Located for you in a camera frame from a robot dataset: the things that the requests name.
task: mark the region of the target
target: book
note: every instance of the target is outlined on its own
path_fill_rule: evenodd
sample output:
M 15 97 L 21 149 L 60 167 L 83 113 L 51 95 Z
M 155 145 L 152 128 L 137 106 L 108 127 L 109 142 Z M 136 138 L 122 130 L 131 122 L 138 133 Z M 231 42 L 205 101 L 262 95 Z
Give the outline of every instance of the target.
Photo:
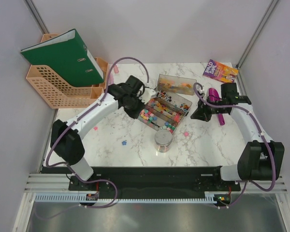
M 101 68 L 76 29 L 21 50 L 32 65 L 47 65 L 74 87 L 103 83 Z
M 231 68 L 227 65 L 224 65 L 220 62 L 209 60 L 203 76 L 207 76 L 214 80 L 223 82 L 223 83 L 232 83 L 235 81 L 235 77 L 238 74 L 238 70 Z

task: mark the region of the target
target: pink hair dryer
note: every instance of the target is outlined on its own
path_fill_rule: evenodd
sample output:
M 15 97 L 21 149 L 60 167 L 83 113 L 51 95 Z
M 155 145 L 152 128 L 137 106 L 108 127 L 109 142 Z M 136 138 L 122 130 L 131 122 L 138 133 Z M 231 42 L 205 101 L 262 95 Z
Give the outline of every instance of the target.
M 212 102 L 220 100 L 219 94 L 218 94 L 217 90 L 214 89 L 214 88 L 210 88 L 208 90 L 208 97 L 209 97 L 209 100 L 212 101 Z M 221 126 L 223 126 L 225 124 L 223 115 L 222 114 L 218 114 L 217 117 L 218 117 L 219 124 Z

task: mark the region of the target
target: plastic container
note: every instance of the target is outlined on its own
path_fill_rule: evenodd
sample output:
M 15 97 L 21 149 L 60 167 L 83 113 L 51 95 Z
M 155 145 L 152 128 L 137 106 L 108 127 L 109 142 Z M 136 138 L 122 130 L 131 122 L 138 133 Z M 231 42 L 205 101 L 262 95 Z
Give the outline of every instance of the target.
M 159 75 L 158 89 L 166 92 L 194 95 L 193 84 L 196 82 L 194 79 Z
M 167 152 L 170 149 L 173 136 L 168 130 L 159 130 L 155 134 L 155 148 L 158 152 Z
M 187 115 L 192 102 L 171 92 L 165 92 L 163 96 L 158 94 L 157 97 L 151 99 L 138 119 L 156 131 L 165 129 L 174 133 L 179 123 Z
M 41 42 L 56 36 L 58 34 L 44 34 Z M 101 58 L 95 60 L 106 79 L 108 63 Z M 47 65 L 31 65 L 26 79 L 53 109 L 86 108 L 96 101 L 107 85 L 103 82 L 88 87 L 73 87 Z

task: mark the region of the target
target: gray wall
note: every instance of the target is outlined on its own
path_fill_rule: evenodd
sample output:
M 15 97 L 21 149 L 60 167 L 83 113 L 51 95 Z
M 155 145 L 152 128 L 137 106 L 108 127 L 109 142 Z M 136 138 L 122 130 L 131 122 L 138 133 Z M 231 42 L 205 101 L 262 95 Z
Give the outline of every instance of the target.
M 33 0 L 50 32 L 76 28 L 112 63 L 236 63 L 270 0 Z
M 285 145 L 282 173 L 290 193 L 290 0 L 280 1 L 242 72 L 259 121 Z
M 41 36 L 23 0 L 0 0 L 0 232 L 13 227 L 52 119 L 25 80 L 29 64 L 19 53 Z

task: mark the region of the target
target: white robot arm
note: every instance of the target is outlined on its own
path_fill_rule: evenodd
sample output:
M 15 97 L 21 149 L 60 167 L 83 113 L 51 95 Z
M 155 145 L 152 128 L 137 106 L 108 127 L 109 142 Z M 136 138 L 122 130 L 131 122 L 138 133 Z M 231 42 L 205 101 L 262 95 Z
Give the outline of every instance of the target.
M 237 123 L 246 142 L 238 163 L 220 168 L 221 179 L 225 181 L 273 180 L 273 177 L 277 179 L 284 156 L 284 146 L 280 142 L 274 142 L 264 131 L 253 113 L 251 101 L 247 96 L 239 95 L 236 83 L 221 85 L 222 98 L 219 101 L 210 101 L 209 98 L 204 100 L 203 87 L 200 84 L 196 83 L 194 88 L 200 100 L 191 118 L 209 121 L 213 114 L 229 114 Z
M 145 104 L 155 97 L 156 92 L 153 89 L 145 87 L 138 78 L 130 76 L 125 83 L 110 85 L 108 93 L 105 94 L 102 94 L 92 105 L 67 122 L 57 120 L 53 124 L 51 147 L 62 132 L 72 125 L 57 144 L 54 151 L 83 180 L 88 180 L 93 174 L 93 169 L 84 158 L 85 149 L 82 139 L 86 134 L 103 118 L 120 107 L 123 107 L 130 117 L 137 118 L 140 111 L 144 109 Z

